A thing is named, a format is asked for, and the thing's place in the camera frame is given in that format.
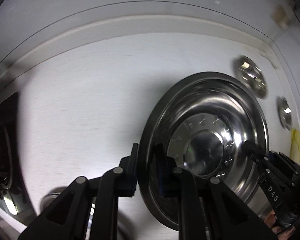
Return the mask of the person's left hand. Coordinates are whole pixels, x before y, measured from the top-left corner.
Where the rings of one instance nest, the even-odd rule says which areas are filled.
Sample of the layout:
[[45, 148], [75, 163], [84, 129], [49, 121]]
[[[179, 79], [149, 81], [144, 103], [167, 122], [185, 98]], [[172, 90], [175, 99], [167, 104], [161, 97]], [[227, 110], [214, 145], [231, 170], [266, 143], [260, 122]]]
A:
[[278, 237], [278, 239], [289, 239], [289, 237], [294, 233], [295, 228], [292, 227], [289, 230], [283, 230], [279, 226], [275, 226], [276, 215], [274, 210], [266, 216], [264, 223], [272, 230], [273, 233]]

